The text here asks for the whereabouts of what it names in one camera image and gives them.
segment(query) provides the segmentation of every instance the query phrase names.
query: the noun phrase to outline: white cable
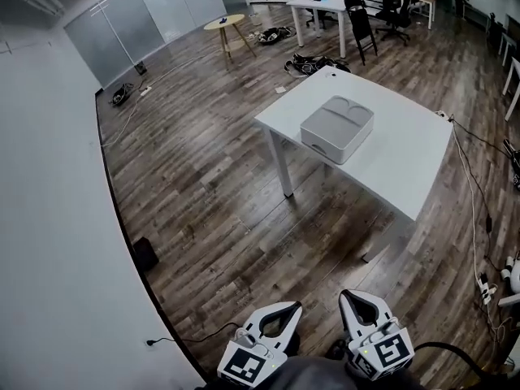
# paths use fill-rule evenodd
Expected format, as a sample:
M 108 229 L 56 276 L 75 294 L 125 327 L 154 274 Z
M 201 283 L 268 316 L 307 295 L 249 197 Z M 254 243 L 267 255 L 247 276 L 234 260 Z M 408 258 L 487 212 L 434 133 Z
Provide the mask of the white cable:
M 176 65 L 175 67 L 173 67 L 170 71 L 162 74 L 157 80 L 155 80 L 152 84 L 149 84 L 147 85 L 147 87 L 151 87 L 152 85 L 155 85 L 157 84 L 162 78 L 164 78 L 166 75 L 172 73 L 175 69 L 177 68 L 180 68 L 180 67 L 183 67 L 184 65 L 186 65 L 186 63 L 190 63 L 192 61 L 197 61 L 198 59 L 201 59 L 201 58 L 204 58 L 206 55 L 201 55 L 201 56 L 197 56 L 196 58 L 191 58 L 191 59 L 188 59 L 187 61 L 184 61 L 182 63 L 180 63 L 179 65 Z M 139 102 L 139 100 L 141 100 L 142 98 L 144 97 L 144 95 L 141 95 L 137 100 L 136 100 L 136 103 L 134 104 L 133 106 L 133 110 L 132 110 L 132 113 L 130 113 L 130 115 L 128 116 L 128 120 L 127 122 L 124 124 L 123 128 L 121 129 L 121 131 L 119 132 L 119 134 L 117 135 L 117 137 L 115 138 L 115 140 L 111 141 L 110 143 L 105 143 L 104 145 L 101 145 L 101 147 L 107 147 L 107 146 L 110 146 L 110 145 L 113 145 L 117 140 L 119 140 L 119 138 L 123 135 L 124 133 L 124 130 L 125 128 L 128 126 L 128 123 L 130 123 L 130 119 L 132 118 L 132 116 L 135 114 L 136 112 L 136 109 L 137 109 L 137 103 Z
M 132 113 L 130 113 L 130 115 L 128 116 L 128 120 L 127 120 L 127 122 L 125 123 L 125 125 L 123 126 L 123 128 L 121 129 L 121 131 L 119 132 L 119 134 L 117 135 L 117 137 L 115 138 L 115 140 L 114 140 L 114 141 L 111 141 L 110 143 L 105 143 L 104 145 L 101 145 L 101 147 L 107 147 L 107 146 L 113 145 L 117 140 L 119 140 L 119 138 L 121 137 L 121 135 L 122 135 L 123 132 L 124 132 L 124 129 L 128 126 L 128 123 L 130 123 L 130 119 L 132 118 L 132 116 L 133 116 L 134 113 L 136 112 L 137 103 L 139 102 L 139 100 L 141 100 L 141 97 L 139 97 L 139 98 L 136 100 L 136 103 L 135 103 L 134 106 L 133 106 Z
M 462 158 L 462 148 L 458 142 L 457 134 L 455 133 L 455 127 L 453 127 L 453 133 L 455 136 L 455 142 L 457 143 L 458 155 L 461 158 L 462 167 L 464 168 L 464 173 L 466 174 L 466 178 L 468 179 L 468 185 L 470 186 L 471 191 L 471 214 L 472 214 L 472 225 L 473 225 L 473 267 L 474 267 L 474 279 L 479 284 L 479 275 L 477 275 L 477 245 L 475 241 L 475 192 L 473 192 L 473 187 L 471 186 L 470 176 L 468 175 L 468 171 L 466 170 L 466 164 L 464 163 L 464 159 Z

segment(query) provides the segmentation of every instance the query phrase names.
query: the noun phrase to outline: extension cord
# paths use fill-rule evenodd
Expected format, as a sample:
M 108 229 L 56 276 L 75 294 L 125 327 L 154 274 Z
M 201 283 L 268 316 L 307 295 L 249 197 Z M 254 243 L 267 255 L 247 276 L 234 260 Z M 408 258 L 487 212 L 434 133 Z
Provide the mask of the extension cord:
M 147 93 L 149 93 L 152 90 L 152 87 L 148 86 L 146 87 L 143 92 L 141 93 L 141 96 L 144 97 Z
M 478 285 L 480 289 L 480 296 L 482 297 L 484 305 L 487 306 L 489 303 L 491 303 L 491 298 L 496 293 L 496 288 L 489 288 L 488 277 L 485 274 L 480 275 Z

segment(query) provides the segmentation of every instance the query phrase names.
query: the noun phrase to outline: white box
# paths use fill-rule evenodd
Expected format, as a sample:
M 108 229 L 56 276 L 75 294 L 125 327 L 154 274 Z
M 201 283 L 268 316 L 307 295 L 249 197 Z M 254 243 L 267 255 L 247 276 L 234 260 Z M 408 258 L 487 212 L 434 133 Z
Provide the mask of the white box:
M 371 110 L 353 100 L 335 96 L 301 124 L 301 141 L 341 165 L 373 127 L 374 113 Z

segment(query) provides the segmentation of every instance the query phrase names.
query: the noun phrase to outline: wooden floor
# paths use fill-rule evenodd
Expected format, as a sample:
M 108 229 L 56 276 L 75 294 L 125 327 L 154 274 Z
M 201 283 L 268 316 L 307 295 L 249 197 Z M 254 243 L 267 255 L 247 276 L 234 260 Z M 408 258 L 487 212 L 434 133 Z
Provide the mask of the wooden floor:
M 284 6 L 263 10 L 275 26 L 293 24 Z M 240 24 L 244 33 L 261 30 L 248 22 Z M 440 11 L 431 31 L 426 23 L 413 18 L 408 47 L 376 35 L 379 56 L 368 50 L 365 67 L 347 24 L 346 60 L 353 73 L 453 114 L 493 143 L 508 137 L 520 145 L 518 113 L 509 124 L 504 121 L 511 99 L 501 96 L 506 71 L 486 47 L 483 32 Z M 295 51 L 339 57 L 335 25 L 321 39 L 312 29 L 304 32 L 304 48 L 295 37 L 256 45 L 258 58 L 243 48 L 229 71 L 218 33 L 203 30 L 146 61 L 151 83 L 201 57 L 153 84 L 123 136 L 106 148 L 128 233 L 133 241 L 148 237 L 160 257 L 148 279 L 163 309 L 181 336 L 196 340 L 227 322 L 243 323 L 255 308 L 298 300 L 304 308 L 297 329 L 300 354 L 323 355 L 342 333 L 340 291 L 357 288 L 386 299 L 416 345 L 427 340 L 458 345 L 484 366 L 493 345 L 474 304 L 470 190 L 453 140 L 416 225 L 370 264 L 360 256 L 392 218 L 370 194 L 287 144 L 295 193 L 284 198 L 253 117 L 281 97 L 276 87 L 291 89 L 300 82 L 284 71 Z M 110 92 L 98 99 L 105 142 L 124 126 L 137 99 L 134 93 L 117 110 L 107 104 Z M 502 265 L 517 248 L 520 224 L 509 164 L 460 129 L 458 135 L 486 193 L 494 221 L 492 258 Z M 483 260 L 488 243 L 479 195 L 475 211 L 478 270 L 502 290 L 499 276 Z M 496 310 L 492 318 L 497 325 Z M 231 334 L 232 327 L 188 346 L 213 372 Z M 468 379 L 466 365 L 446 352 L 422 350 L 411 369 L 428 388 Z

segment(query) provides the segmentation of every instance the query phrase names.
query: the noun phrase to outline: white table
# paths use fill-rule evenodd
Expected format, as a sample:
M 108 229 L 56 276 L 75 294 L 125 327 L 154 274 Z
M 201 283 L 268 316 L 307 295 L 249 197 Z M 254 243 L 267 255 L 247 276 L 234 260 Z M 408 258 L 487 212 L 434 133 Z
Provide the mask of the white table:
M 426 16 L 428 18 L 428 29 L 431 30 L 431 22 L 436 21 L 436 0 L 416 0 L 416 1 L 427 4 L 429 6 L 428 16 L 423 15 L 423 9 L 421 9 L 419 14 Z M 403 5 L 404 2 L 405 2 L 405 0 L 401 0 L 401 6 Z
M 504 60 L 502 61 L 502 67 L 505 65 L 505 60 L 507 59 L 507 51 L 510 46 L 512 46 L 514 49 L 517 49 L 517 42 L 512 38 L 505 34 L 505 32 L 502 32 L 502 38 L 500 39 L 500 49 L 498 50 L 498 56 L 502 53 L 502 46 L 504 45 L 505 41 L 505 49 L 504 49 Z
M 505 93 L 507 93 L 507 88 L 509 87 L 509 82 L 511 82 L 511 76 L 513 76 L 513 69 L 517 72 L 517 75 L 520 76 L 520 62 L 517 61 L 515 58 L 511 58 L 511 68 L 509 69 L 509 74 L 507 75 L 507 81 L 505 82 L 505 87 L 504 87 L 504 91 L 502 91 L 502 95 L 505 95 Z M 507 114 L 505 115 L 505 121 L 508 121 L 509 117 L 511 117 L 511 113 L 513 113 L 513 108 L 517 104 L 519 95 L 520 95 L 520 84 L 518 84 L 517 92 L 514 93 L 513 101 L 511 102 L 511 105 L 509 106 L 509 109 L 507 110 Z
M 374 111 L 374 129 L 354 154 L 337 165 L 301 143 L 300 124 L 332 96 Z M 293 187 L 281 142 L 287 139 L 338 169 L 385 205 L 395 219 L 363 257 L 368 262 L 419 215 L 452 132 L 452 124 L 419 104 L 359 76 L 324 67 L 255 118 L 265 129 L 286 197 Z
M 290 2 L 287 2 L 287 4 L 291 7 L 292 10 L 294 28 L 296 29 L 299 46 L 303 46 L 303 34 L 301 33 L 298 9 L 312 9 L 314 15 L 314 30 L 316 31 L 317 37 L 321 36 L 321 31 L 319 29 L 318 10 L 332 11 L 337 13 L 338 27 L 340 29 L 340 57 L 345 57 L 345 2 L 343 0 L 321 0 L 320 2 L 316 2 L 315 0 L 291 0 Z

